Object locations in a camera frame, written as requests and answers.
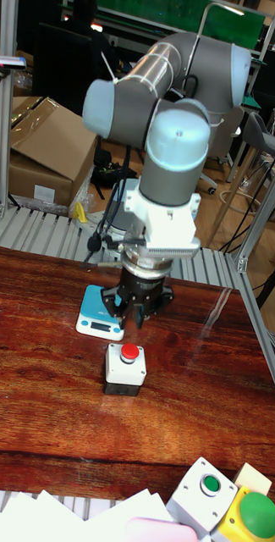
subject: yellow object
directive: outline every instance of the yellow object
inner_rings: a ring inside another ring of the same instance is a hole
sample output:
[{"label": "yellow object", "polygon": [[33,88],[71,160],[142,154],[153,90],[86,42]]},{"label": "yellow object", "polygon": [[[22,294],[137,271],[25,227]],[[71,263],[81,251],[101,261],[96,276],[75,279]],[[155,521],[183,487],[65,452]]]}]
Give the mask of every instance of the yellow object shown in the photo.
[{"label": "yellow object", "polygon": [[73,218],[77,218],[82,224],[86,224],[87,218],[85,216],[84,208],[81,202],[77,202],[74,206]]},{"label": "yellow object", "polygon": [[239,508],[241,501],[249,493],[252,492],[245,486],[239,489],[231,507],[227,510],[223,519],[214,529],[214,532],[212,533],[213,540],[219,539],[218,534],[221,534],[226,540],[229,540],[229,542],[273,542],[275,540],[275,536],[272,536],[269,539],[259,538],[251,533],[244,525]]}]

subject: red button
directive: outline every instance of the red button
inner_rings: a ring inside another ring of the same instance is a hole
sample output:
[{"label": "red button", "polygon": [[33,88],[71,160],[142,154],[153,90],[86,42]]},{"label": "red button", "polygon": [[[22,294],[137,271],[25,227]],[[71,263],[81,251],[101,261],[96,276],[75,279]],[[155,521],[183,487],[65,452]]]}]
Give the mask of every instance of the red button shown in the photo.
[{"label": "red button", "polygon": [[121,353],[126,359],[136,359],[139,356],[139,350],[136,345],[128,342],[121,348]]}]

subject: light blue joint cap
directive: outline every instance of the light blue joint cap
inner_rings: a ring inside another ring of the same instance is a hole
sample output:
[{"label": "light blue joint cap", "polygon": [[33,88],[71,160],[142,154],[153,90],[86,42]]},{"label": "light blue joint cap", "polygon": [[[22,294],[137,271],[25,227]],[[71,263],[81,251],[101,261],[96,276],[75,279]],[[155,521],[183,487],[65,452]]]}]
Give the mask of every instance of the light blue joint cap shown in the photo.
[{"label": "light blue joint cap", "polygon": [[242,103],[250,64],[250,52],[233,43],[231,46],[231,91],[234,108]]},{"label": "light blue joint cap", "polygon": [[115,85],[112,81],[97,79],[91,83],[85,96],[82,119],[84,126],[105,139],[113,122]]},{"label": "light blue joint cap", "polygon": [[146,150],[160,168],[181,172],[206,158],[210,126],[197,111],[169,109],[159,113],[147,137]]}]

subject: green button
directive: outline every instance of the green button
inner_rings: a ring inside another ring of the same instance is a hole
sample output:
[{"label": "green button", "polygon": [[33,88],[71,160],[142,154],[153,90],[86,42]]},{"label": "green button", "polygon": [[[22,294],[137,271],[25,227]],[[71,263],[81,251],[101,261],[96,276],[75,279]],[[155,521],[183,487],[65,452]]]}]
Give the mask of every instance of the green button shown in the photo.
[{"label": "green button", "polygon": [[275,505],[262,493],[248,493],[239,505],[243,524],[261,539],[275,536]]},{"label": "green button", "polygon": [[220,483],[215,476],[206,476],[204,479],[204,484],[209,491],[218,491],[220,488]]}]

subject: green mushroom button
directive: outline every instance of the green mushroom button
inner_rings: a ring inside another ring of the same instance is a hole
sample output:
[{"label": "green mushroom button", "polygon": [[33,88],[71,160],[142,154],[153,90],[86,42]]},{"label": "green mushroom button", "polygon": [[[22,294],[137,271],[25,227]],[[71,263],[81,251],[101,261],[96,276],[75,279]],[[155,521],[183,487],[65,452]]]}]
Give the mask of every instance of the green mushroom button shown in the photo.
[{"label": "green mushroom button", "polygon": [[275,505],[262,493],[248,493],[239,506],[243,524],[261,539],[275,536]]}]

